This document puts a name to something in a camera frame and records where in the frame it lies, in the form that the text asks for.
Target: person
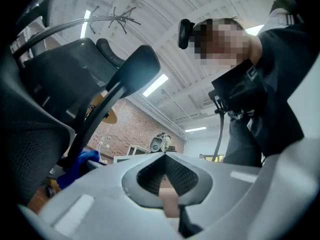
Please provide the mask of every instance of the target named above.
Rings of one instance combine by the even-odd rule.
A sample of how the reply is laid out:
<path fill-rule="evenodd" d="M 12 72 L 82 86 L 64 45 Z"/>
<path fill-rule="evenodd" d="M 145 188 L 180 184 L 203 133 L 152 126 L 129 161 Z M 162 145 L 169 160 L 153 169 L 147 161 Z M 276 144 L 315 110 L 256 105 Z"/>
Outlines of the person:
<path fill-rule="evenodd" d="M 207 64 L 212 61 L 230 68 L 249 59 L 267 94 L 260 112 L 228 113 L 230 138 L 224 163 L 261 167 L 262 154 L 279 154 L 303 138 L 287 100 L 314 63 L 319 46 L 297 18 L 274 6 L 257 36 L 248 34 L 235 18 L 209 18 L 194 26 L 190 42 L 195 55 Z M 276 26 L 279 19 L 286 23 Z"/>

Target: chair headrest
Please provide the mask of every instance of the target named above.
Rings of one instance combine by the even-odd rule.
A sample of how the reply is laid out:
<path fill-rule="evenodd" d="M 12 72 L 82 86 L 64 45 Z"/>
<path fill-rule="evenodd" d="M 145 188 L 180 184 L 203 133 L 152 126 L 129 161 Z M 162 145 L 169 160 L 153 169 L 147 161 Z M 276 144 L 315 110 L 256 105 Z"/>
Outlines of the chair headrest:
<path fill-rule="evenodd" d="M 117 68 L 120 68 L 121 65 L 125 62 L 124 59 L 118 57 L 114 53 L 107 39 L 105 38 L 98 39 L 98 41 L 96 42 L 96 47 L 102 53 L 102 55 Z"/>
<path fill-rule="evenodd" d="M 141 45 L 122 64 L 106 86 L 110 91 L 116 83 L 121 82 L 127 89 L 127 97 L 149 83 L 160 71 L 160 62 L 155 51 L 148 45 Z"/>

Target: floor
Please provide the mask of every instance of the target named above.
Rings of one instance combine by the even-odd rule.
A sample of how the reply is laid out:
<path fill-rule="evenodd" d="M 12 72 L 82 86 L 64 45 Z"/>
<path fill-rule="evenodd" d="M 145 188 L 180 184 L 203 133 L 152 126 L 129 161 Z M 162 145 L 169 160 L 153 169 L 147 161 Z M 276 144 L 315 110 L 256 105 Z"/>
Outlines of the floor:
<path fill-rule="evenodd" d="M 60 190 L 57 182 L 55 180 L 51 180 L 51 186 L 53 186 L 56 193 Z M 38 214 L 41 208 L 49 201 L 49 198 L 46 196 L 45 187 L 41 186 L 34 194 L 33 198 L 30 200 L 28 204 L 28 208 L 32 210 L 34 213 Z"/>

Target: blue cloth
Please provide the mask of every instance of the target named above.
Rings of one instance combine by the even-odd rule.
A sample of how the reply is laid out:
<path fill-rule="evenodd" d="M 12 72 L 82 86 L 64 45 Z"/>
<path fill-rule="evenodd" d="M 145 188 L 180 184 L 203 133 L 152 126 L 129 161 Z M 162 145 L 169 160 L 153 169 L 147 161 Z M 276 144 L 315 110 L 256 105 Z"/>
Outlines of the blue cloth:
<path fill-rule="evenodd" d="M 64 175 L 61 175 L 56 179 L 56 182 L 59 185 L 60 189 L 65 189 L 71 183 L 73 183 L 76 179 L 79 179 L 81 175 L 81 165 L 86 163 L 88 160 L 92 160 L 94 162 L 99 162 L 100 156 L 99 152 L 96 150 L 91 151 L 82 151 L 71 167 L 66 171 Z"/>

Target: brick wall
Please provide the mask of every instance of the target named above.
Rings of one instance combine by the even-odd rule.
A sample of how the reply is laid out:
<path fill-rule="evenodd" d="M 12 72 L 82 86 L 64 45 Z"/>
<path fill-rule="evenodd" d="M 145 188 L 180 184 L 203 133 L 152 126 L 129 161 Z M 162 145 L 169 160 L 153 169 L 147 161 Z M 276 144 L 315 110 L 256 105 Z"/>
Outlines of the brick wall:
<path fill-rule="evenodd" d="M 171 146 L 179 153 L 184 152 L 185 141 L 147 115 L 127 99 L 119 100 L 112 108 L 117 116 L 116 124 L 102 122 L 94 132 L 88 146 L 99 149 L 108 156 L 125 156 L 130 145 L 150 150 L 153 137 L 162 131 L 171 136 Z"/>

